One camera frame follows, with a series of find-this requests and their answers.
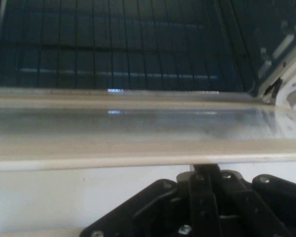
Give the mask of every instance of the screw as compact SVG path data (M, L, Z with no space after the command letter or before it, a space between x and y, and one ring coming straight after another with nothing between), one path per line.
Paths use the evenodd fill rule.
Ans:
M91 234L91 237L104 237L104 234L102 231L94 231L92 234Z
M183 225L179 228L178 233L187 236L192 231L192 227L189 225Z
M260 181L262 183L266 183L266 184L270 182L270 180L268 178L264 177L264 176L260 177Z
M231 175L229 173L223 173L222 174L222 178L223 179L230 179L231 178Z

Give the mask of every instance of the white surface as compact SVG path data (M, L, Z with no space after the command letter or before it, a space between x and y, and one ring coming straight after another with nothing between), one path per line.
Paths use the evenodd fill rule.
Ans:
M247 181L266 173L296 183L296 162L220 167L239 171ZM16 233L4 237L77 236L70 229L88 226L157 179L175 180L188 170L185 165L0 172L0 233ZM42 231L51 229L69 232Z

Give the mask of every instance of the metal rod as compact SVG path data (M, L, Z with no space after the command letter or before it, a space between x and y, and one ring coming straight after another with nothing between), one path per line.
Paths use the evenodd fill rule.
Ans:
M111 48L111 88L114 88L114 64L113 64L113 43L112 43L112 29L111 29L111 6L110 0L108 0L109 7L109 31L110 31L110 48Z
M1 1L1 5L0 5L0 15L2 13L2 26L0 27L0 40L2 42L6 41L7 35L3 35L2 33L6 31L7 29L7 25L8 25L8 17L4 17L5 15L10 15L10 14L6 14L6 13L11 13L11 4L8 3L7 1ZM2 46L0 46L0 62L4 61L3 63L0 63L0 76L3 78L5 75L5 65L6 65L6 60L5 60L5 55L6 53L4 52L6 49Z
M194 16L195 16L196 20L200 23L199 18L198 18L197 14L196 14L196 10L195 10L195 6L194 6L193 2L194 1L191 0L193 13L194 13ZM213 89L212 80L210 79L210 72L209 72L209 68L208 68L208 65L207 65L207 57L206 57L206 54L204 53L205 52L204 40L202 38L202 32L201 32L199 27L197 27L197 30L199 32L199 40L200 40L200 44L201 44L201 48L202 48L201 54L202 54L202 58L203 58L204 68L205 68L206 75L208 76L209 87L212 90Z
M41 44L43 41L44 16L45 16L44 12L45 12L45 0L43 0L41 23L40 23L40 39L39 39L38 58L37 58L37 87L39 86L39 79L40 79Z
M19 43L19 42L0 42L0 47L11 47L11 48L15 48L15 47L24 47L24 48L35 48L38 49L39 45L37 43ZM59 50L65 50L65 51L75 51L76 47L72 46L72 45L60 45L58 47L57 44L44 44L42 43L41 45L42 50L44 49L54 49L57 50L59 48ZM93 51L93 47L89 47L89 46L77 46L78 51ZM110 48L110 47L95 47L94 48L96 52L126 52L125 48L120 48L120 47L116 47L116 48ZM141 54L142 53L142 49L135 49L135 48L128 48L128 52L129 53L134 53L134 54ZM187 53L185 51L171 51L171 50L160 50L159 51L161 54L171 54L172 52L174 54L181 54L184 56L201 56L201 54L199 53ZM156 49L145 49L145 53L152 53L152 54L157 54L158 51Z
M95 63L95 34L94 34L94 0L92 0L92 60L93 60L93 87L97 88L96 63Z
M129 66L128 37L127 37L126 14L125 14L125 0L122 0L122 3L123 3L124 28L125 28L127 71L128 71L128 86L129 86L129 89L131 89L132 87L131 87L131 82L130 82L130 66Z
M6 11L6 4L7 4L7 0L1 0L1 4L0 4L0 38L1 38L1 34L2 34L2 25L3 25L5 11Z
M144 40L143 40L142 22L141 22L141 17L140 17L140 10L139 10L139 0L137 0L137 12L138 12L138 20L139 20L140 40L141 40L141 45L142 45L142 54L143 54L146 88L148 88L147 68L146 68L146 53L145 53Z
M74 50L74 87L78 86L78 0L75 0L75 14L74 14L74 26L75 26L75 50Z
M206 20L205 20L205 24L207 25L207 29L209 30L210 34L211 34L211 37L212 39L215 39L215 35L213 34L213 31L212 31L212 24L210 23L210 20L209 20L209 17L208 17L208 14L207 14L207 11L206 11L206 5L205 5L205 2L201 1L203 7L203 15L206 17ZM216 51L215 53L217 56L216 58L218 59L218 67L219 67L219 70L222 74L222 78L225 82L225 85L226 85L226 80L225 80L225 75L224 75L224 72L223 72L223 69L222 69L222 63L221 63L221 60L220 60L220 55L218 54L218 52Z
M179 77L179 69L178 69L178 61L177 61L177 57L174 54L174 44L173 44L173 23L170 24L170 20L169 20L169 12L168 12L168 6L167 6L167 1L164 1L164 6L165 6L165 11L166 11L166 19L167 19L167 23L168 23L168 27L170 28L170 37L171 37L171 54L172 57L174 59L174 64L175 64L175 70L176 70L176 74L177 74L177 78L178 78L178 83L179 83L179 88L181 89L182 85L184 85L184 83L181 84L180 81L180 77Z
M60 67L60 33L61 33L61 5L62 5L62 0L60 0L59 4L59 28L58 28L58 43L57 43L57 76L56 76L56 87L58 87L59 84L59 67Z
M159 40L158 40L158 34L157 34L156 19L155 19L155 15L154 15L152 0L150 0L150 4L151 4L151 11L152 11L152 18L153 18L153 27L154 27L154 32L155 32L155 35L156 35L156 46L157 46L158 59L159 59L159 65L160 65L162 89L164 90L164 78L163 78L162 62L161 62L161 55L160 55Z
M25 0L25 6L23 8L23 18L22 18L22 34L21 34L21 42L24 41L25 37L25 21L26 21L26 10L28 8L28 0ZM19 58L18 58L18 72L16 76L16 85L18 86L20 84L20 68L22 67L22 60L24 57L24 51L21 51L21 48L19 48Z
M194 76L194 67L192 65L191 56L190 56L190 53L189 53L190 52L190 50L189 50L189 45L190 44L189 44L189 40L188 40L188 34L187 34L186 25L185 25L185 22L184 22L184 19L183 19L182 11L181 11L180 0L178 0L178 4L179 4L180 18L181 18L181 20L183 22L183 26L184 26L184 32L185 32L185 38L186 38L186 50L187 50L188 61L189 61L190 67L191 67L192 75L193 75L194 86L197 87L197 83L196 83L195 76Z

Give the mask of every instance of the black plastic bracket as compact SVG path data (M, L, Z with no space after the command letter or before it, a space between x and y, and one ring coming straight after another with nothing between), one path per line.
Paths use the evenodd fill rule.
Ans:
M81 237L292 237L296 184L196 165L177 182L158 180L86 229Z

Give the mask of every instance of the wire rack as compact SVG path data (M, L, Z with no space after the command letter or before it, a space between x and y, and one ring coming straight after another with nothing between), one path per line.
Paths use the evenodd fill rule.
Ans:
M0 86L243 90L215 0L2 0L0 12Z

